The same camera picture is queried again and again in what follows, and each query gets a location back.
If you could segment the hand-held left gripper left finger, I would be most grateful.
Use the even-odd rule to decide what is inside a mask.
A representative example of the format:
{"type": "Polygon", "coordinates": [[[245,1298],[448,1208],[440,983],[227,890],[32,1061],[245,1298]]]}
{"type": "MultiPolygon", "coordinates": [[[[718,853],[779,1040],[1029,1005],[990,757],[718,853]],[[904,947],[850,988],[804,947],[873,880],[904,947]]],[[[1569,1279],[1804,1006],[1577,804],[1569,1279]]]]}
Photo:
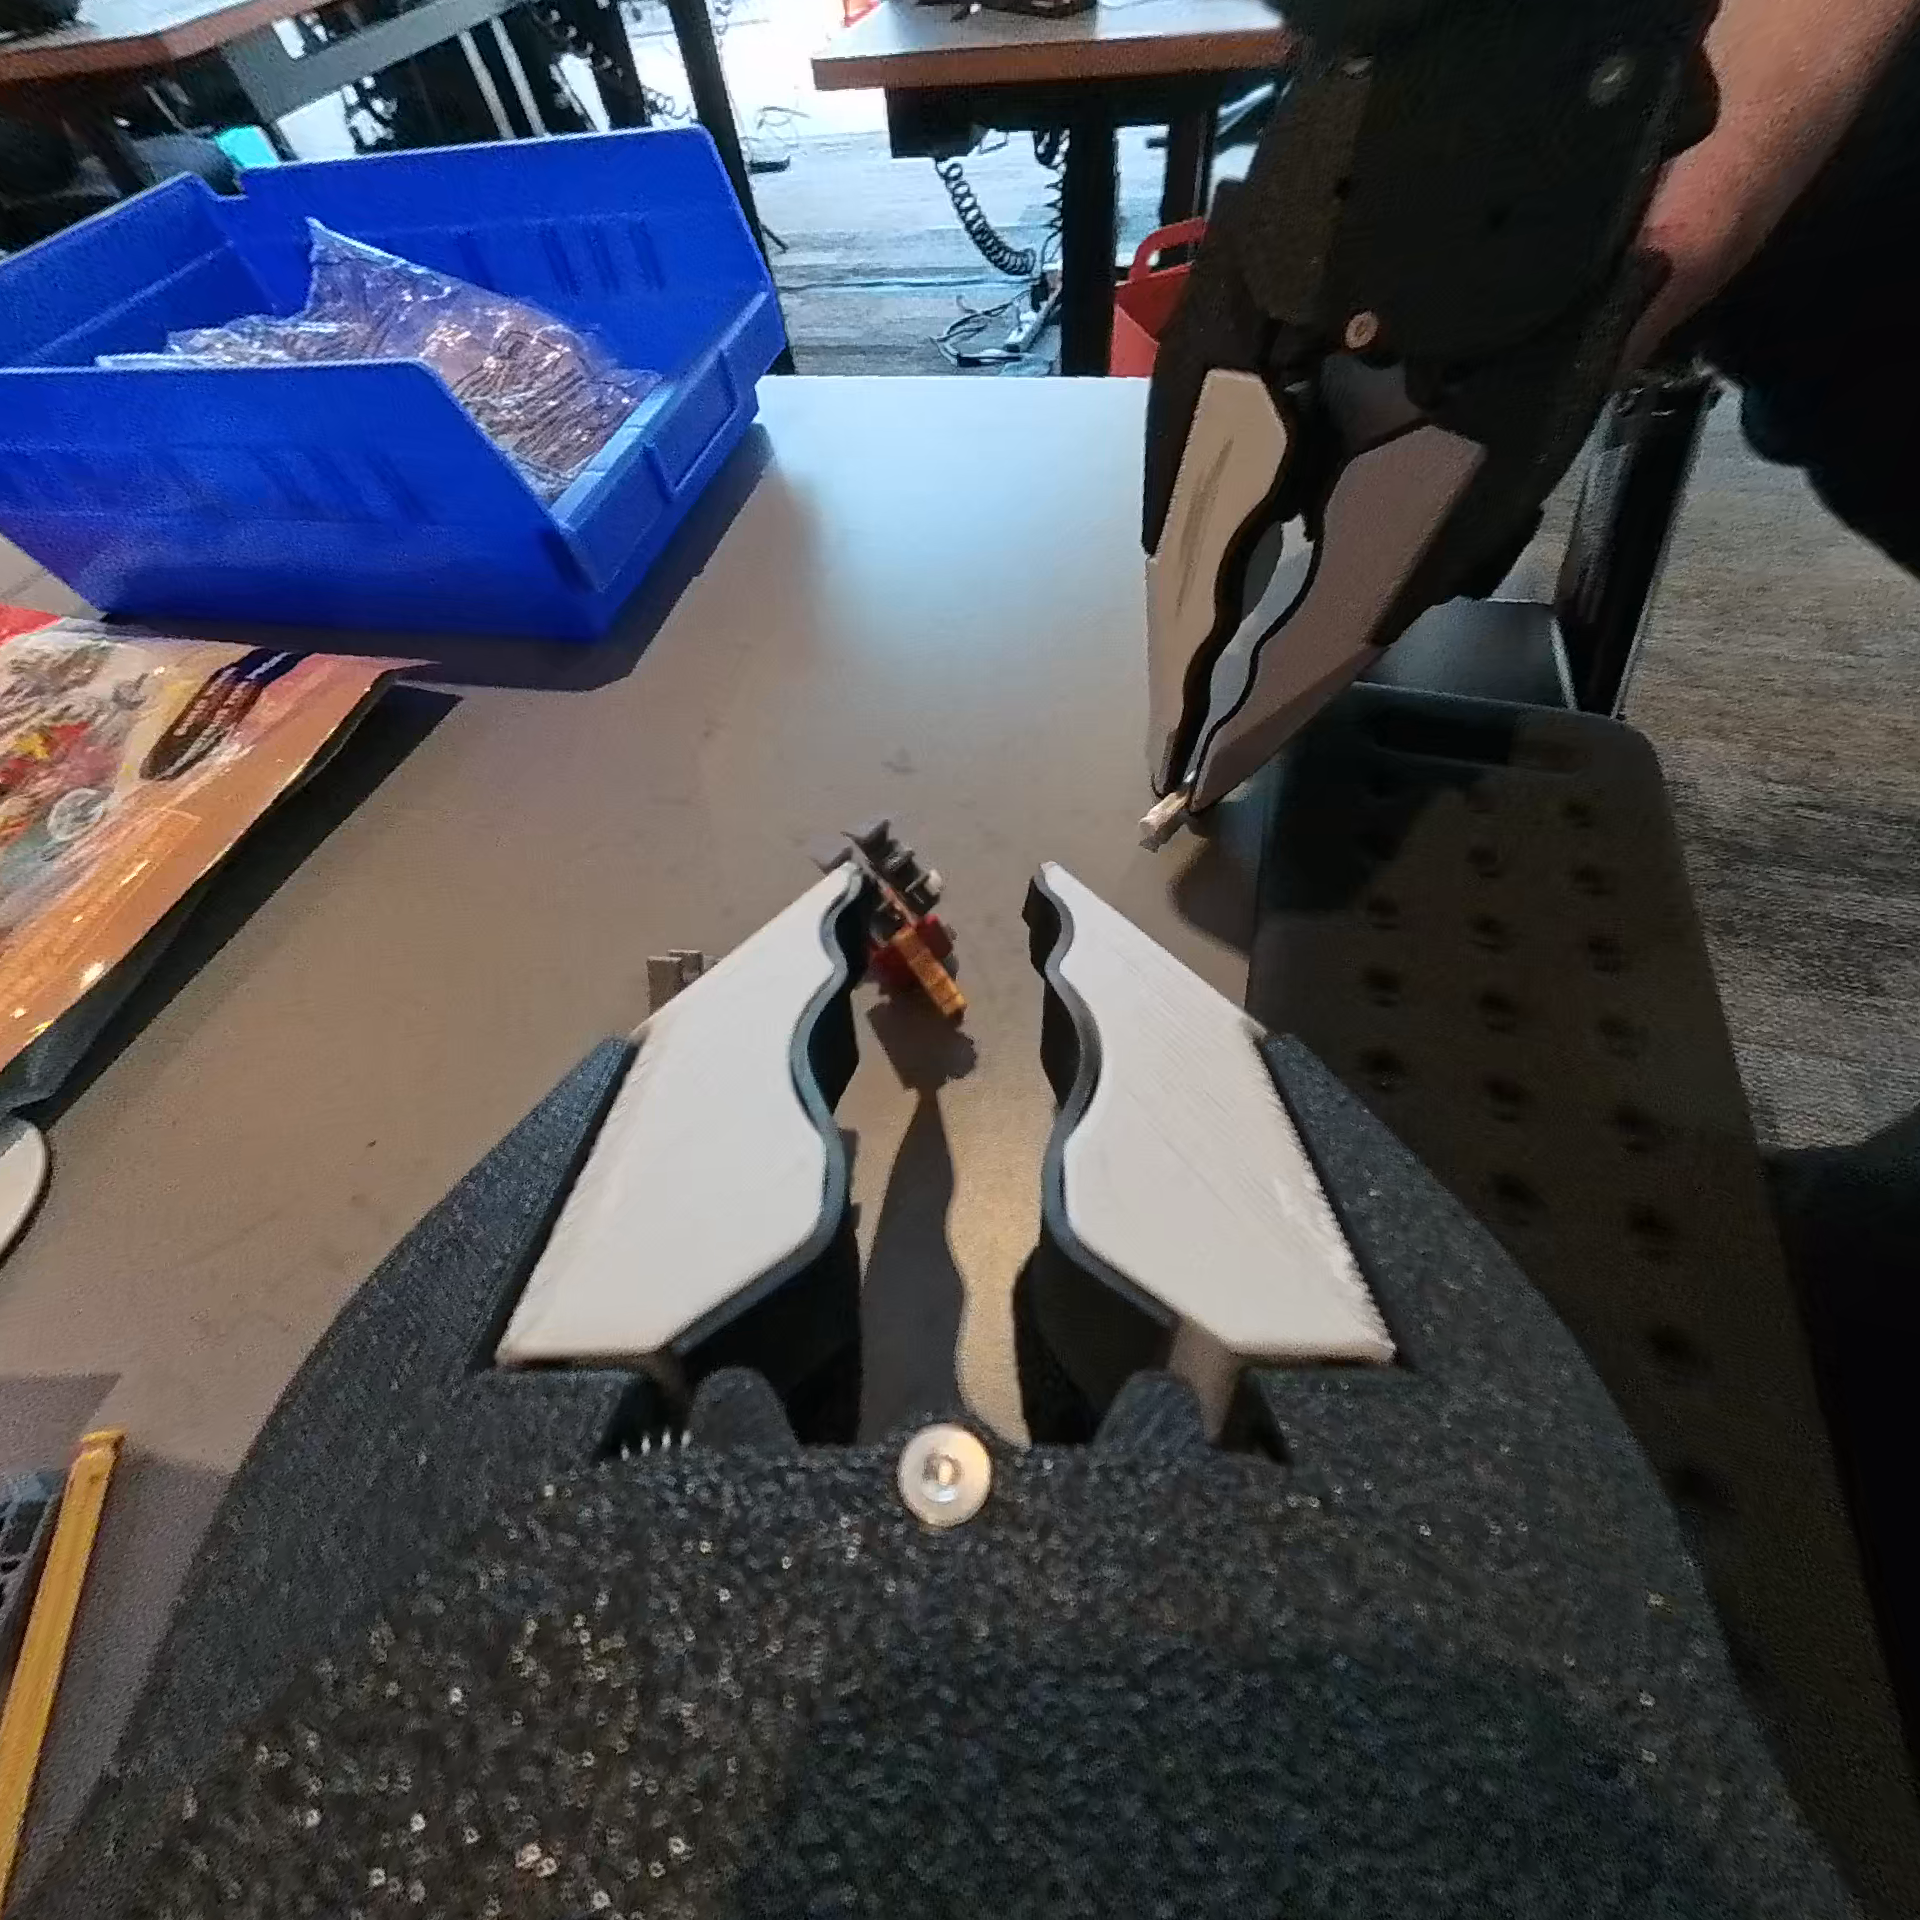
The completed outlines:
{"type": "Polygon", "coordinates": [[[722,1366],[809,1374],[859,1334],[842,1260],[850,988],[867,885],[812,880],[632,1034],[504,1320],[504,1372],[638,1372],[669,1395],[722,1366]]]}

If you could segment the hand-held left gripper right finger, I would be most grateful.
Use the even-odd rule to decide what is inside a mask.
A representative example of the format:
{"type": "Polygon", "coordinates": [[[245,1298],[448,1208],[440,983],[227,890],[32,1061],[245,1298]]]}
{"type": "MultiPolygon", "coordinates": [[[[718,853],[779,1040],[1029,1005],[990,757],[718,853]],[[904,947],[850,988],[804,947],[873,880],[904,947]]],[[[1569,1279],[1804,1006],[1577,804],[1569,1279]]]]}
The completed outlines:
{"type": "Polygon", "coordinates": [[[1264,1372],[1386,1372],[1396,1336],[1266,1034],[1065,862],[1025,898],[1053,1129],[1025,1266],[1025,1420],[1088,1441],[1145,1374],[1224,1436],[1264,1372]]]}

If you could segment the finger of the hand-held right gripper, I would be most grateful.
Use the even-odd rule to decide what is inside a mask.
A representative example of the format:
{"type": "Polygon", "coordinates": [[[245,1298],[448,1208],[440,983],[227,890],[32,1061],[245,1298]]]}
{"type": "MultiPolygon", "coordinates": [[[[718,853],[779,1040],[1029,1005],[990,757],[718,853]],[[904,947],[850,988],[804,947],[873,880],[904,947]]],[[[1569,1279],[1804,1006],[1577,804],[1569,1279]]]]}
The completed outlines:
{"type": "Polygon", "coordinates": [[[1232,571],[1282,480],[1288,420],[1259,371],[1203,382],[1160,533],[1145,556],[1146,606],[1146,774],[1167,799],[1196,751],[1213,700],[1213,659],[1238,622],[1232,571]]]}
{"type": "Polygon", "coordinates": [[[1458,432],[1401,432],[1345,462],[1320,537],[1275,560],[1211,665],[1190,812],[1275,760],[1392,645],[1396,606],[1482,459],[1458,432]]]}

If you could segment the person's right hand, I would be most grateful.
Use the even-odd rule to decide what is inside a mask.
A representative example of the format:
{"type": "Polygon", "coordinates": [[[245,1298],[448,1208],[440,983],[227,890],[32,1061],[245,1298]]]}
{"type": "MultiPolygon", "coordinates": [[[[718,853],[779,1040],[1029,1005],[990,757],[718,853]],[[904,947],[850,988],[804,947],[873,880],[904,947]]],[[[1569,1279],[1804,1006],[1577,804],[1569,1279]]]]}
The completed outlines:
{"type": "Polygon", "coordinates": [[[1677,153],[1648,203],[1645,248],[1664,280],[1629,328],[1617,371],[1641,371],[1753,265],[1834,159],[1898,47],[1910,0],[1731,0],[1707,32],[1718,81],[1710,138],[1677,153]]]}

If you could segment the white power strip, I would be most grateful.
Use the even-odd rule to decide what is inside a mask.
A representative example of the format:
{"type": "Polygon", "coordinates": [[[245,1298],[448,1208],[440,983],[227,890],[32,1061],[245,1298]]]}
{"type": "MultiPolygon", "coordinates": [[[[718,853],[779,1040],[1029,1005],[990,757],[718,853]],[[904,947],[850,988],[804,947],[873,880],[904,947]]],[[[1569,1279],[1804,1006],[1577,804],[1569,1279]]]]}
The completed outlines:
{"type": "Polygon", "coordinates": [[[1061,292],[1025,290],[1012,302],[971,304],[961,302],[953,324],[943,328],[933,345],[959,371],[994,371],[1029,362],[1057,324],[1061,292]]]}

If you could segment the black office chair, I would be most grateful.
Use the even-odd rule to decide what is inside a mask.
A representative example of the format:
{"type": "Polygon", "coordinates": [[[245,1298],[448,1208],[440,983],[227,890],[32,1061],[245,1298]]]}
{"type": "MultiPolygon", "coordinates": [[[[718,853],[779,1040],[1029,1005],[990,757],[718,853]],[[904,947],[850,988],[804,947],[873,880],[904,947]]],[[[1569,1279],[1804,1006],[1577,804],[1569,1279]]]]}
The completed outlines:
{"type": "Polygon", "coordinates": [[[1368,682],[1617,717],[1718,390],[1696,358],[1641,371],[1577,467],[1548,590],[1524,593],[1520,560],[1490,597],[1414,618],[1368,682]]]}

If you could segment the wooden background table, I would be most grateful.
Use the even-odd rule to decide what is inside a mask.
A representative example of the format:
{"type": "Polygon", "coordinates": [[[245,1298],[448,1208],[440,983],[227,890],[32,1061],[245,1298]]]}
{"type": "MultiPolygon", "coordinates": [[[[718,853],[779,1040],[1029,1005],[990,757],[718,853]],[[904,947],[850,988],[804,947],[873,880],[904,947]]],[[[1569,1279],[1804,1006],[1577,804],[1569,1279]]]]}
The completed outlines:
{"type": "Polygon", "coordinates": [[[1218,107],[1272,81],[1282,16],[1257,0],[1140,0],[1016,16],[968,5],[877,5],[829,32],[822,96],[877,92],[893,159],[961,159],[973,132],[1065,132],[1061,371],[1112,366],[1117,132],[1166,132],[1160,228],[1206,211],[1218,107]]]}

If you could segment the black metal pole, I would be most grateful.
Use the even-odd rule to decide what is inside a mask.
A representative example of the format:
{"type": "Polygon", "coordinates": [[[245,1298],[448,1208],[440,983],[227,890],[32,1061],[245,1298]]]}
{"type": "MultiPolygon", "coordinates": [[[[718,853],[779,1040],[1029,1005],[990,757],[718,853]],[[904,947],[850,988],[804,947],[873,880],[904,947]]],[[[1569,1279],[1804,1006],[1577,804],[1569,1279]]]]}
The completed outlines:
{"type": "Polygon", "coordinates": [[[669,13],[669,27],[674,27],[675,59],[680,59],[680,70],[686,70],[686,92],[690,92],[694,115],[707,129],[707,138],[710,138],[710,146],[715,146],[715,153],[722,161],[722,173],[729,178],[729,191],[733,191],[740,214],[749,222],[749,234],[755,241],[764,278],[771,278],[769,230],[760,222],[753,168],[749,168],[749,153],[744,153],[744,142],[740,142],[733,103],[729,103],[729,86],[726,86],[726,73],[722,73],[722,53],[718,53],[718,36],[715,36],[715,26],[710,26],[710,9],[707,9],[707,0],[664,0],[664,13],[669,13]]]}

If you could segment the toy parts bag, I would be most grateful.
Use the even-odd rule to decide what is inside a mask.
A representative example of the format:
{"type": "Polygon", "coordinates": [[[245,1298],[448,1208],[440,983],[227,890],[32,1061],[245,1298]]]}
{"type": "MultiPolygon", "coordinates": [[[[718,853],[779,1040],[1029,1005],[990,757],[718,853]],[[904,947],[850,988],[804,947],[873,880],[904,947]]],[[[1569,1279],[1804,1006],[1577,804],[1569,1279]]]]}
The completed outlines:
{"type": "Polygon", "coordinates": [[[205,880],[414,659],[0,611],[0,1087],[46,1101],[205,880]]]}

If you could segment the grey toy connector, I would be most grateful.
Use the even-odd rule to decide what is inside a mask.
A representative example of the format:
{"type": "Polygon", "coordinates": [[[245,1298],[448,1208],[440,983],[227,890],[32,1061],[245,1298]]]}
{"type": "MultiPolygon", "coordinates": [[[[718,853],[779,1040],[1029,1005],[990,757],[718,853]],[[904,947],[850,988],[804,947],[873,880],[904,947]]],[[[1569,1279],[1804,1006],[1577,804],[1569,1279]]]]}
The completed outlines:
{"type": "Polygon", "coordinates": [[[60,1511],[60,1471],[0,1477],[0,1676],[11,1673],[60,1511]]]}

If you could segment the clear plastic bag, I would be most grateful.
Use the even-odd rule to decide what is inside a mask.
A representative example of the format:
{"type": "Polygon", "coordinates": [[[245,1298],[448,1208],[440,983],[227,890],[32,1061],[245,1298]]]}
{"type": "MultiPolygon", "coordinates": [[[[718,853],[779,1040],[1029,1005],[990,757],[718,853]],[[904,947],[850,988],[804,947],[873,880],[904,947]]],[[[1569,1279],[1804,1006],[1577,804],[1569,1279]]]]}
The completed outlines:
{"type": "Polygon", "coordinates": [[[664,384],[622,366],[552,314],[446,278],[366,241],[305,222],[305,304],[184,328],[160,350],[102,350],[106,371],[136,366],[430,366],[482,436],[542,497],[563,490],[610,444],[664,384]]]}

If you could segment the blue plastic bin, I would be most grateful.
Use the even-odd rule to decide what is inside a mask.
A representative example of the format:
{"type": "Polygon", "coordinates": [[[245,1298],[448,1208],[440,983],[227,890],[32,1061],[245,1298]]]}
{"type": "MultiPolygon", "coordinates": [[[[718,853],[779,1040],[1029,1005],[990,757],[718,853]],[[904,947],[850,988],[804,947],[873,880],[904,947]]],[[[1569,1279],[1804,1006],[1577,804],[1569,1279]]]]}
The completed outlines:
{"type": "Polygon", "coordinates": [[[93,611],[599,641],[755,420],[784,324],[707,129],[174,178],[0,274],[2,542],[93,611]],[[420,362],[102,366],[305,298],[322,222],[661,384],[542,499],[420,362]]]}

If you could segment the background workbench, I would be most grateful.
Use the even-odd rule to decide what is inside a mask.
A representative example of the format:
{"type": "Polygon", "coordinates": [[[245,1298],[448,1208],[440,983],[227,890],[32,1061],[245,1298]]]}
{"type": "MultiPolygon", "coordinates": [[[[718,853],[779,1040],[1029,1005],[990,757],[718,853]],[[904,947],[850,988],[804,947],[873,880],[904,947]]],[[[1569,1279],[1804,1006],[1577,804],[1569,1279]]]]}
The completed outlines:
{"type": "Polygon", "coordinates": [[[205,70],[245,103],[245,122],[278,129],[348,81],[376,77],[439,47],[470,36],[516,13],[510,0],[420,0],[393,16],[348,26],[298,53],[281,26],[317,16],[298,0],[110,0],[77,5],[53,32],[9,36],[0,53],[2,115],[75,129],[118,159],[114,103],[205,70]]]}

